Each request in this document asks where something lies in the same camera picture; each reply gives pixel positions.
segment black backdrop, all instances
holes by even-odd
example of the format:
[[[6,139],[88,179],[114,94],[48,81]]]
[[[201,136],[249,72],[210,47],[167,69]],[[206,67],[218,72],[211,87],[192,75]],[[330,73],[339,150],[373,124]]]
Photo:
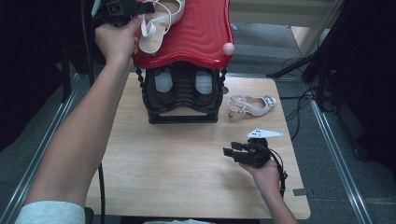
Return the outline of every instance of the black backdrop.
[[[349,15],[323,55],[333,70],[328,81],[361,155],[396,176],[396,3],[346,0],[345,7]]]
[[[83,49],[80,6],[78,0],[1,1],[0,150],[18,138],[61,85],[55,64],[64,44]]]

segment shoe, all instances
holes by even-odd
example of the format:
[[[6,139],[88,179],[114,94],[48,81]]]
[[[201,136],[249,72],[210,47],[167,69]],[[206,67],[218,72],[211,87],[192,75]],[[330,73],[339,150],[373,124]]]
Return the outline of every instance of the shoe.
[[[143,14],[139,48],[148,54],[155,54],[163,43],[163,36],[169,32],[173,24],[180,21],[186,0],[146,0],[145,2],[154,3],[155,13]]]
[[[198,105],[209,105],[218,91],[216,72],[210,68],[197,67],[192,74],[193,100]]]
[[[175,72],[171,66],[154,68],[148,71],[151,75],[151,85],[154,89],[157,102],[162,105],[170,105],[176,100]]]
[[[230,117],[233,114],[245,114],[249,113],[254,117],[259,117],[266,114],[276,105],[276,99],[269,95],[263,97],[250,97],[246,95],[234,95],[231,97],[231,101],[228,102],[228,108]]]

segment white sandal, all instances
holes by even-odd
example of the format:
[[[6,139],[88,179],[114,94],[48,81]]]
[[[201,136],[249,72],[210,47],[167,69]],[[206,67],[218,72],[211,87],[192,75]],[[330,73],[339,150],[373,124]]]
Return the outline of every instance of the white sandal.
[[[233,114],[246,114],[249,113],[254,117],[262,116],[270,111],[276,105],[276,99],[264,95],[263,97],[250,97],[247,95],[234,95],[231,101],[228,102],[230,117]]]
[[[155,13],[143,14],[141,25],[142,36],[139,48],[148,54],[155,54],[163,43],[163,36],[171,26],[180,21],[186,0],[146,0],[152,2]]]

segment shoe rack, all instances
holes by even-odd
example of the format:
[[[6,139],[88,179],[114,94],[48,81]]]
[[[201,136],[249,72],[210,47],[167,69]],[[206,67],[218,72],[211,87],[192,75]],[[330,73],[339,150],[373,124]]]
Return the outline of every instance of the shoe rack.
[[[171,71],[172,77],[172,88],[167,92],[157,90],[155,83],[155,77],[163,68],[147,69],[145,77],[143,77],[140,68],[136,69],[142,88],[143,102],[148,111],[148,121],[153,124],[217,122],[227,70],[223,68],[220,71],[187,62],[176,62],[168,64],[166,67]],[[210,93],[201,93],[197,89],[196,74],[198,71],[210,74]],[[165,115],[179,107],[195,110],[199,112],[199,115]]]
[[[218,121],[226,67],[234,49],[229,8],[230,0],[188,0],[182,18],[163,37],[155,55],[139,50],[133,56],[150,123]],[[172,88],[166,92],[158,90],[155,83],[163,70],[172,77]],[[197,89],[199,72],[211,76],[210,93]],[[199,115],[168,116],[180,107]]]

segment hand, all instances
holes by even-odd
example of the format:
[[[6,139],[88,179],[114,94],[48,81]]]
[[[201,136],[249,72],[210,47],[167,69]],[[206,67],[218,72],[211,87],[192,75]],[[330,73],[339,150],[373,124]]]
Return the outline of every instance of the hand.
[[[279,171],[277,170],[276,162],[269,160],[259,169],[242,163],[239,163],[239,165],[253,176],[254,183],[264,200],[266,200],[269,195],[280,194]]]
[[[132,54],[137,42],[134,33],[141,22],[142,16],[138,15],[121,28],[103,24],[95,29],[95,42],[106,58],[106,65],[129,69],[134,64]]]

